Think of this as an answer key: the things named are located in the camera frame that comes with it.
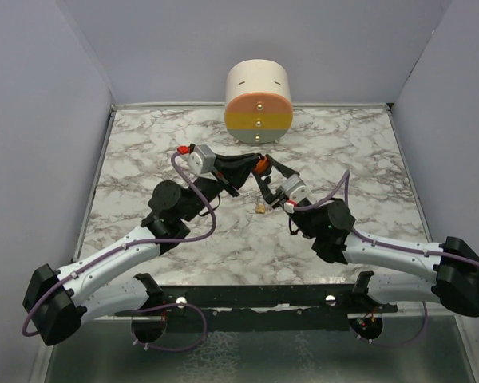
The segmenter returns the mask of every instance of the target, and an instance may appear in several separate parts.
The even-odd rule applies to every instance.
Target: screw
[[[186,298],[185,298],[185,297],[179,297],[178,299],[176,299],[176,303],[183,303],[183,304],[186,304],[186,303],[188,303],[188,301],[186,300]]]
[[[329,306],[335,306],[335,303],[337,303],[335,301],[335,296],[333,296],[333,295],[327,295],[327,297],[325,298],[325,302]]]

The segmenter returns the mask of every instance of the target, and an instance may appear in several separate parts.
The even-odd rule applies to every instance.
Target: marble table
[[[113,122],[81,257],[127,234],[149,213],[152,190],[179,180],[169,158],[179,145],[207,144],[216,153],[266,152],[301,173],[318,199],[351,170],[350,208],[357,228],[396,239],[425,241],[390,119],[384,108],[296,109],[279,143],[235,142],[224,127],[223,109],[119,110]],[[274,177],[273,185],[280,177]],[[279,209],[255,213],[259,190],[253,178],[232,198],[222,194],[218,227],[204,241],[181,244],[166,255],[118,277],[149,272],[160,284],[289,284],[353,282],[377,267],[328,264],[312,241],[290,236]],[[208,230],[209,216],[190,222],[190,235]]]

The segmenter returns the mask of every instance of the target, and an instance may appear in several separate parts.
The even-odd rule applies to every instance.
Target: white wall
[[[458,236],[479,254],[479,0],[450,5],[394,119],[433,239]]]
[[[25,382],[32,271],[70,259],[112,99],[53,0],[0,1],[0,382]]]
[[[236,63],[282,64],[294,101],[393,102],[450,0],[60,0],[119,103],[223,101]]]

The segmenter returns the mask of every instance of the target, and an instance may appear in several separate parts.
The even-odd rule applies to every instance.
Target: cylindrical object
[[[293,108],[287,73],[276,62],[248,60],[228,74],[225,126],[249,144],[278,140],[291,127]]]

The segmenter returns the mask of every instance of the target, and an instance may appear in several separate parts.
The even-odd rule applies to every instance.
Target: cable
[[[295,211],[309,211],[312,209],[316,209],[317,207],[320,207],[324,203],[331,200],[332,197],[337,194],[338,190],[349,178],[350,178],[350,170],[348,169],[344,172],[341,180],[337,183],[337,185],[335,185],[335,188],[330,193],[328,193],[328,195],[325,198],[321,198],[318,202],[313,203],[312,205],[309,205],[309,206],[302,206],[302,207],[295,206]]]
[[[344,203],[348,205],[348,196],[349,196],[349,187],[350,187],[350,176],[348,175],[346,178],[346,181],[344,183]],[[362,233],[360,233],[358,230],[353,228],[353,232],[355,235],[357,235],[362,241],[366,241],[368,243],[373,243],[374,240],[366,237]],[[376,240],[376,245],[381,246],[381,247],[386,247],[387,249],[392,249],[392,250],[397,250],[397,251],[405,251],[411,254],[417,254],[417,255],[437,255],[439,257],[446,257],[450,259],[454,259],[456,261],[460,261],[463,263],[468,263],[469,265],[479,267],[479,262],[474,261],[473,259],[468,259],[465,257],[461,257],[460,255],[455,255],[455,254],[450,254],[445,251],[427,251],[425,253],[423,250],[417,250],[417,249],[412,249],[409,247],[404,247],[404,246],[399,246],[399,245],[393,245],[392,243],[385,243],[385,242],[380,242]]]
[[[174,239],[174,238],[156,238],[156,239],[139,239],[137,241],[131,241],[131,242],[128,242],[125,244],[124,247],[122,246],[119,246],[119,247],[116,247],[110,251],[107,251],[106,253],[104,253],[103,255],[97,257],[96,259],[94,259],[92,262],[89,262],[87,263],[86,265],[82,266],[80,269],[76,270],[75,274],[70,274],[68,275],[67,277],[63,278],[62,280],[60,280],[59,282],[55,283],[48,291],[46,291],[40,298],[39,300],[34,304],[34,306],[32,307],[32,309],[30,309],[29,313],[26,315],[26,318],[25,318],[25,321],[23,322],[23,325],[22,325],[22,334],[26,337],[33,337],[35,335],[38,335],[39,334],[39,331],[34,331],[34,332],[29,332],[27,327],[30,323],[30,321],[32,320],[32,318],[34,317],[35,313],[39,310],[39,307],[41,307],[41,305],[45,302],[46,299],[48,299],[48,297],[54,292],[56,291],[57,289],[61,288],[65,283],[67,283],[68,281],[70,281],[73,276],[77,277],[79,274],[83,273],[84,271],[88,270],[90,267],[93,267],[95,266],[96,264],[98,264],[99,262],[101,262],[103,259],[106,259],[108,258],[110,255],[114,255],[116,254],[118,251],[123,251],[125,248],[128,248],[128,247],[132,247],[132,246],[136,246],[136,245],[145,245],[145,244],[150,244],[150,243],[189,243],[189,242],[197,242],[197,241],[200,241],[202,239],[206,239],[207,237],[211,236],[213,234],[213,232],[215,231],[216,229],[216,214],[215,212],[213,211],[213,208],[211,206],[211,204],[208,202],[208,200],[206,199],[206,197],[202,194],[202,192],[197,188],[197,186],[195,186],[193,184],[193,182],[189,179],[189,177],[184,174],[184,171],[183,169],[181,168],[181,166],[179,166],[177,163],[176,163],[176,158],[180,156],[180,153],[179,152],[175,152],[174,154],[172,154],[172,156],[170,157],[170,162],[172,164],[172,166],[174,167],[174,170],[176,170],[177,174],[180,175],[180,177],[183,179],[183,181],[188,184],[188,186],[192,189],[192,191],[197,195],[197,197],[199,197],[199,199],[202,201],[202,203],[204,204],[204,206],[208,209],[209,211],[209,215],[211,216],[211,220],[212,220],[212,225],[209,229],[209,231],[205,234],[202,234],[202,235],[199,235],[197,237],[193,237],[193,238],[177,238],[177,239]]]
[[[344,172],[344,174],[342,175],[341,180],[337,183],[337,185],[335,185],[334,190],[332,190],[325,198],[321,199],[317,203],[315,203],[313,205],[310,205],[310,206],[295,207],[295,211],[308,211],[308,210],[311,210],[311,209],[322,206],[326,201],[332,199],[333,196],[335,194],[337,194],[338,190],[340,189],[340,187],[343,184],[344,184],[344,203],[348,206],[348,204],[349,204],[349,200],[348,200],[349,199],[349,187],[350,187],[350,171],[346,170]],[[360,233],[356,229],[353,229],[353,233],[355,235],[357,235],[363,241],[366,241],[368,243],[373,243],[374,242],[373,239],[371,239],[369,237],[366,237],[365,235],[363,235],[362,233]],[[472,266],[475,266],[475,267],[479,267],[479,262],[477,262],[477,261],[474,261],[472,259],[467,259],[467,258],[461,257],[459,255],[450,254],[450,253],[447,253],[447,252],[444,252],[444,251],[443,252],[442,251],[427,251],[427,253],[425,253],[424,251],[421,251],[421,250],[416,250],[416,249],[412,249],[412,248],[408,248],[408,247],[404,247],[404,246],[393,245],[391,243],[380,242],[378,240],[376,241],[376,245],[381,246],[381,247],[386,247],[386,248],[389,248],[389,249],[392,249],[392,250],[406,251],[406,252],[409,252],[409,253],[412,253],[412,254],[418,254],[418,255],[426,255],[426,254],[427,255],[437,255],[437,256],[440,256],[440,257],[455,259],[457,261],[468,263],[469,265],[472,265]],[[398,344],[395,344],[395,345],[388,345],[388,344],[384,344],[384,343],[377,343],[377,342],[369,341],[369,340],[367,340],[365,338],[362,338],[362,337],[360,337],[360,339],[363,342],[367,342],[367,343],[372,344],[372,345],[377,345],[377,346],[380,346],[380,347],[391,348],[391,349],[414,343],[425,333],[425,331],[427,329],[427,326],[428,326],[428,322],[429,322],[429,315],[428,315],[428,309],[427,309],[426,303],[422,302],[422,306],[424,307],[424,322],[422,323],[422,327],[419,330],[419,332],[413,338],[411,338],[410,340],[404,341],[402,343],[398,343]]]
[[[410,345],[412,343],[415,343],[416,341],[418,341],[422,337],[422,335],[427,330],[428,323],[430,322],[430,316],[428,314],[428,306],[426,305],[425,302],[422,303],[422,307],[424,308],[424,319],[422,321],[421,329],[418,331],[418,333],[413,338],[411,338],[407,341],[403,341],[403,342],[395,343],[395,344],[381,343],[381,342],[376,342],[376,341],[373,341],[373,340],[368,340],[368,339],[363,338],[360,334],[358,334],[355,330],[353,330],[353,328],[351,326],[350,326],[350,330],[353,332],[353,334],[357,335],[357,339],[359,341],[362,341],[364,343],[368,343],[370,345],[376,345],[377,347],[382,347],[382,348],[385,348],[385,349],[397,349],[398,347],[403,347],[404,345]]]
[[[214,208],[213,208],[213,211],[216,211],[216,209],[218,209],[220,207],[220,204],[222,203],[222,199],[220,198],[220,194],[217,196],[218,198],[218,205],[216,205]],[[206,215],[209,214],[209,211],[205,211],[204,213],[202,214],[198,214],[199,217],[205,217]]]
[[[208,322],[206,321],[206,317],[204,316],[204,313],[202,312],[202,310],[199,307],[194,306],[190,303],[169,303],[167,305],[150,307],[148,309],[134,310],[133,313],[149,313],[151,311],[164,310],[164,309],[169,309],[171,307],[178,307],[178,306],[189,307],[190,309],[197,312],[198,315],[202,318],[202,334],[200,335],[199,339],[197,339],[191,345],[187,345],[185,347],[168,348],[168,347],[162,347],[162,346],[159,346],[159,345],[150,345],[148,343],[140,342],[137,339],[137,336],[135,335],[135,333],[133,331],[133,328],[132,328],[131,335],[133,336],[133,339],[135,339],[135,341],[133,342],[133,345],[137,345],[137,344],[142,345],[146,351],[147,351],[147,349],[157,349],[158,351],[166,351],[166,352],[169,352],[169,353],[182,353],[184,351],[189,351],[190,349],[194,349],[200,343],[204,342],[204,340],[206,339],[206,334],[208,332]]]

